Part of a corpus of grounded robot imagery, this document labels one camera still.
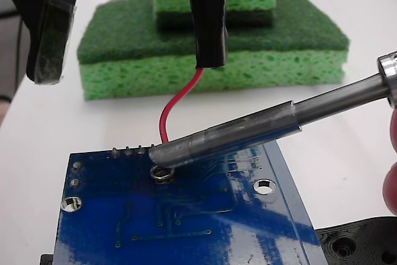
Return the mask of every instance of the metal sleeve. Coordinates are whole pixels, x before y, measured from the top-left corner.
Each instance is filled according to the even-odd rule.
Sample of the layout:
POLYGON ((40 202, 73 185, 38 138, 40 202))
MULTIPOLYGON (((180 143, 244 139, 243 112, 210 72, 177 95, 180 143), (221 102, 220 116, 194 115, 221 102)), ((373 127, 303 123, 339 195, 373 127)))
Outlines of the metal sleeve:
POLYGON ((217 125, 193 135, 153 147, 152 161, 163 168, 221 156, 300 132, 293 102, 217 125))

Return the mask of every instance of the cable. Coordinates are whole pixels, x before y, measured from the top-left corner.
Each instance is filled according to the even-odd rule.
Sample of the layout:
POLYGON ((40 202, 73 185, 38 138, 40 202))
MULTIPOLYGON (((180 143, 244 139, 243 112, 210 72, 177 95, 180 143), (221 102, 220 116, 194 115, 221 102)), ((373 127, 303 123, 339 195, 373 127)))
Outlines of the cable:
POLYGON ((160 116, 160 137, 161 141, 163 143, 168 142, 168 136, 167 136, 167 128, 166 128, 166 123, 167 123, 167 117, 168 114, 170 113, 171 109, 181 100, 184 98, 186 94, 188 94, 194 86, 196 86, 197 82, 200 80, 201 76, 203 75, 204 69, 203 68, 198 68, 196 71, 196 74, 194 75, 193 79, 181 90, 179 93, 174 96, 166 105, 164 108, 163 112, 161 113, 160 116))
POLYGON ((17 51, 16 51, 16 67, 15 67, 15 93, 19 86, 19 56, 20 56, 20 40, 22 36, 22 17, 19 19, 18 36, 17 36, 17 51))

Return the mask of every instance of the white table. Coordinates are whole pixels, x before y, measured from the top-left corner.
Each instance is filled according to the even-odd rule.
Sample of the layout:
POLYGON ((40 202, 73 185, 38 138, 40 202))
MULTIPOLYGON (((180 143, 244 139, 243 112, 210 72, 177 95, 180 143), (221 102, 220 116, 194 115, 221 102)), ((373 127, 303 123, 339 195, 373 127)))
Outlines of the white table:
MULTIPOLYGON (((171 96, 85 102, 76 50, 96 6, 78 0, 64 79, 24 79, 0 128, 0 263, 38 264, 52 253, 70 153, 159 143, 158 119, 171 96)), ((351 39, 344 83, 377 72, 397 50, 397 0, 311 0, 351 39)), ((170 139, 337 86, 265 88, 188 96, 171 112, 170 139), (196 115, 205 115, 196 119, 196 115)), ((386 100, 307 125, 279 141, 315 228, 390 215, 382 184, 397 161, 386 100)))

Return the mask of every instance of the through hole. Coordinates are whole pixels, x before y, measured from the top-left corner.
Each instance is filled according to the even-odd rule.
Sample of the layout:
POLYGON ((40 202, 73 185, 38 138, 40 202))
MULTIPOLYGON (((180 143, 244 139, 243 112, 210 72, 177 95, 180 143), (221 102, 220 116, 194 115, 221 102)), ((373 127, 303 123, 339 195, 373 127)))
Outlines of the through hole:
POLYGON ((342 237, 332 244, 332 249, 341 258, 346 258, 354 254, 355 242, 348 237, 342 237))
POLYGON ((275 191, 275 183, 268 179, 261 179, 254 183, 254 191, 260 195, 269 195, 275 191))
POLYGON ((61 209, 65 212, 76 212, 83 202, 79 197, 67 197, 62 200, 61 209))
POLYGON ((392 251, 385 251, 381 258, 385 264, 394 264, 396 262, 396 255, 392 251))

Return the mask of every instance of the stack of sponges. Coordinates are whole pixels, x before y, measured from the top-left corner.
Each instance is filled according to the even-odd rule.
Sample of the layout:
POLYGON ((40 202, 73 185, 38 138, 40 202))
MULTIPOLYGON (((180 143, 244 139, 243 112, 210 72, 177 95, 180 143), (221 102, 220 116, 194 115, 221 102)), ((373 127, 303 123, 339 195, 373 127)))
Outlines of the stack of sponges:
MULTIPOLYGON (((178 18, 189 6, 189 0, 172 3, 116 1, 97 9, 78 51, 86 99, 175 94, 186 85, 195 73, 194 33, 159 30, 156 23, 160 12, 178 18)), ((260 3, 235 7, 247 13, 260 3)), ((228 30, 228 64, 206 70, 195 92, 340 83, 347 37, 308 0, 276 3, 271 27, 228 30)))

